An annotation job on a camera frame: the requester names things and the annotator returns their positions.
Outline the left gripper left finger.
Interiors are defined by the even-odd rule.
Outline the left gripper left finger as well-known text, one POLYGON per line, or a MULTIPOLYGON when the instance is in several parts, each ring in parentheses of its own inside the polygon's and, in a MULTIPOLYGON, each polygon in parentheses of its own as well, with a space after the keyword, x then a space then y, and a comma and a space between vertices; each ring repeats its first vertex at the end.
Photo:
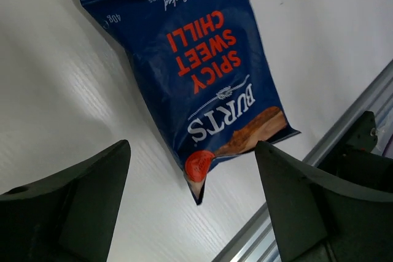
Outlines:
POLYGON ((1 261, 106 261, 129 170, 120 140, 1 195, 1 261))

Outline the aluminium mounting rail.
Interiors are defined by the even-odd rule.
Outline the aluminium mounting rail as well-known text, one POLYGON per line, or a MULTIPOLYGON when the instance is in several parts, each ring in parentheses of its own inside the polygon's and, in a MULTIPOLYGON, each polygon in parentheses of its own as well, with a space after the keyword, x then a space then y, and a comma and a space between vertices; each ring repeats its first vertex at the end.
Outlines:
POLYGON ((217 261, 392 260, 392 66, 303 160, 261 142, 265 204, 217 261))

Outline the blue Burts bag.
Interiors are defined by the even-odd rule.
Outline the blue Burts bag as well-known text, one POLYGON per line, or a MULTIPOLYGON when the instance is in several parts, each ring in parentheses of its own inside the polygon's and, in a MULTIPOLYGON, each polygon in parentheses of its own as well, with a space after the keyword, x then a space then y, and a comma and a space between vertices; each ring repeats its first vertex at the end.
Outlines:
POLYGON ((219 163, 297 134, 250 0, 79 0, 126 51, 142 98, 200 204, 219 163))

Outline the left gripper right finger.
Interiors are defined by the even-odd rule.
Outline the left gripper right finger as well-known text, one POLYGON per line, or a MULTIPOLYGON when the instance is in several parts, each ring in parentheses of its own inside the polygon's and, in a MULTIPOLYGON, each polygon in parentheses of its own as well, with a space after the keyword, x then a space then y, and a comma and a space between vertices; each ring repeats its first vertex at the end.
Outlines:
POLYGON ((255 157, 282 261, 392 260, 392 192, 348 182, 266 142, 255 157))

